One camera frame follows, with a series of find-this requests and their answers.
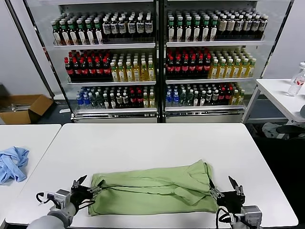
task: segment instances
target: shelf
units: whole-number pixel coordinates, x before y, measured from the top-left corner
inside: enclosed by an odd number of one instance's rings
[[[226,79],[196,79],[196,80],[166,80],[166,84],[180,83],[221,83],[221,82],[244,82],[251,81],[253,78],[226,78]]]
[[[244,110],[244,105],[224,105],[224,106],[175,106],[166,107],[166,112],[188,112],[188,111],[228,111]]]
[[[128,86],[128,85],[155,85],[156,81],[134,81],[134,82],[102,82],[102,83],[67,83],[77,86]]]
[[[47,47],[47,50],[89,50],[89,49],[147,49],[154,48],[156,43],[127,43],[127,44],[88,44],[62,45]]]
[[[167,47],[194,47],[194,46],[240,46],[240,45],[263,45],[273,44],[266,41],[214,41],[214,42],[167,42]]]
[[[153,2],[153,0],[39,0],[41,5],[71,5],[91,3]]]

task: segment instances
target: green cloth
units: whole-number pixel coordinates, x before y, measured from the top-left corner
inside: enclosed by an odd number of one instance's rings
[[[173,168],[94,174],[91,186],[105,183],[89,214],[154,215],[194,211],[216,212],[210,195],[212,171],[202,160]]]

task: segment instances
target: water bottle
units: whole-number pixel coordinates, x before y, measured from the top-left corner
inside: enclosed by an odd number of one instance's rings
[[[166,94],[166,107],[172,106],[172,96],[171,92],[167,92]]]
[[[175,92],[173,95],[173,106],[179,106],[179,95],[178,92]]]
[[[305,62],[300,62],[299,68],[300,68],[300,72],[299,72],[299,74],[300,74],[300,73],[305,69]],[[299,74],[294,75],[294,76],[291,78],[290,84],[293,84],[293,82],[295,81],[295,79],[298,77]]]
[[[303,69],[302,72],[296,75],[295,80],[293,80],[288,90],[288,94],[290,96],[296,96],[299,93],[304,83],[305,83],[305,69]]]

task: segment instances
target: bottle label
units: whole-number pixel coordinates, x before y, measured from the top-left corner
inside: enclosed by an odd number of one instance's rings
[[[129,82],[132,81],[132,72],[131,71],[127,71],[127,78],[128,78]]]
[[[217,68],[213,68],[213,69],[212,69],[212,73],[211,73],[211,78],[212,78],[212,79],[215,79],[216,73],[217,73]]]
[[[103,30],[105,34],[110,34],[111,33],[111,28],[109,24],[103,24]]]
[[[205,102],[205,99],[201,99],[201,100],[200,100],[200,106],[203,106],[203,105],[204,105],[204,102]]]
[[[145,108],[148,107],[148,100],[144,100],[144,107],[145,107]]]
[[[66,42],[66,45],[70,45],[70,39],[69,39],[69,36],[66,32],[62,32],[62,36]]]
[[[54,35],[54,38],[57,42],[57,45],[62,45],[61,38],[60,38],[59,34],[57,32],[54,32],[53,35]]]
[[[209,28],[204,28],[202,32],[202,41],[206,42],[208,40]]]
[[[116,108],[116,103],[115,103],[115,101],[112,101],[112,102],[111,102],[111,106],[112,106],[113,109]]]
[[[112,78],[114,82],[118,82],[118,75],[116,72],[112,72]]]
[[[105,104],[105,108],[109,109],[109,103],[108,102],[104,102],[104,104]]]
[[[148,70],[148,74],[149,74],[149,80],[153,81],[153,79],[154,79],[154,70]]]
[[[179,28],[177,30],[177,42],[181,42],[182,41],[182,31],[183,29]]]
[[[225,78],[230,78],[230,75],[231,75],[231,68],[227,68],[227,71],[225,72]]]
[[[81,39],[81,44],[86,44],[86,38],[84,32],[80,31],[79,33],[80,39]]]
[[[244,74],[246,73],[247,68],[242,67],[242,71],[240,73],[240,77],[244,78]]]
[[[198,99],[194,99],[194,104],[193,106],[197,106],[198,105]]]
[[[233,31],[234,30],[234,25],[235,25],[235,21],[228,21],[227,30],[228,31]]]
[[[217,31],[216,28],[212,28],[212,29],[211,29],[210,41],[212,41],[212,42],[215,41],[216,31]]]
[[[238,72],[239,72],[239,68],[235,68],[232,77],[237,78]]]
[[[144,29],[145,29],[144,22],[138,22],[137,23],[137,32],[138,33],[144,33]]]
[[[168,30],[168,42],[173,42],[173,33],[174,33],[174,29]]]
[[[103,44],[103,37],[102,37],[101,31],[96,31],[95,33],[96,33],[96,37],[97,37],[97,42],[99,44]]]
[[[139,72],[138,71],[133,71],[133,73],[134,73],[134,80],[135,81],[140,81]]]
[[[128,23],[128,31],[129,31],[129,33],[135,33],[135,24],[134,23]]]
[[[190,42],[191,41],[191,29],[187,28],[185,31],[185,42]]]
[[[199,31],[200,31],[199,28],[196,28],[196,29],[194,30],[194,42],[197,42],[197,41],[198,41],[198,38],[199,38]]]
[[[119,72],[121,82],[125,82],[124,72]]]

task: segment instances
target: juice bottle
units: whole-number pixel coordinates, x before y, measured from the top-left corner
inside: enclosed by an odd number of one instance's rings
[[[230,78],[237,78],[240,68],[240,61],[241,60],[239,58],[235,60],[235,65],[232,68]]]
[[[256,62],[256,58],[253,58],[251,60],[250,65],[248,65],[248,67],[247,67],[246,73],[244,74],[245,77],[253,77],[255,62]]]
[[[248,61],[248,58],[244,58],[243,65],[240,68],[240,74],[238,75],[238,78],[245,78],[245,73],[248,68]]]
[[[232,71],[232,65],[233,65],[233,59],[228,60],[228,65],[225,68],[224,71],[224,78],[230,78],[231,71]]]

